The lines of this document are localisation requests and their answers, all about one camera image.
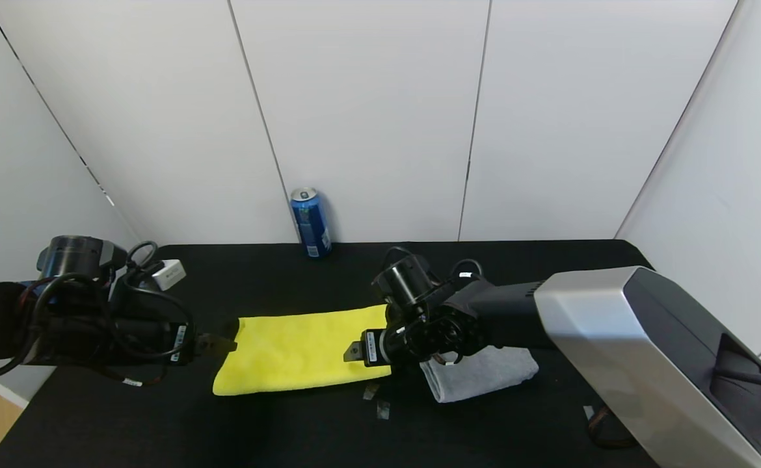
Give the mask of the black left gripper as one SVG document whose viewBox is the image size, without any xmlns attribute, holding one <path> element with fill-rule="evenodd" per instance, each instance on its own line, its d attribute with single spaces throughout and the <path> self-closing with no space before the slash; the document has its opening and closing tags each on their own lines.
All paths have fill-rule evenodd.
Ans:
<svg viewBox="0 0 761 468">
<path fill-rule="evenodd" d="M 168 356 L 135 356 L 123 346 L 116 344 L 116 364 L 118 365 L 185 365 L 195 354 L 195 332 L 185 322 L 154 322 L 142 318 L 118 318 L 116 327 L 130 349 L 140 354 L 160 354 L 170 349 L 178 349 Z M 237 343 L 211 333 L 196 336 L 196 356 L 226 356 L 237 350 Z"/>
</svg>

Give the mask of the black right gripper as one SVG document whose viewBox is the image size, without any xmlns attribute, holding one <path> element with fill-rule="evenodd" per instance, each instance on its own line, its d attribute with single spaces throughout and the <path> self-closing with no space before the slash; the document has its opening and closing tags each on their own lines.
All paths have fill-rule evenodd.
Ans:
<svg viewBox="0 0 761 468">
<path fill-rule="evenodd" d="M 386 329 L 368 329 L 361 341 L 349 344 L 343 354 L 344 362 L 364 362 L 366 367 L 405 365 L 409 362 L 409 348 L 405 340 L 406 326 Z"/>
</svg>

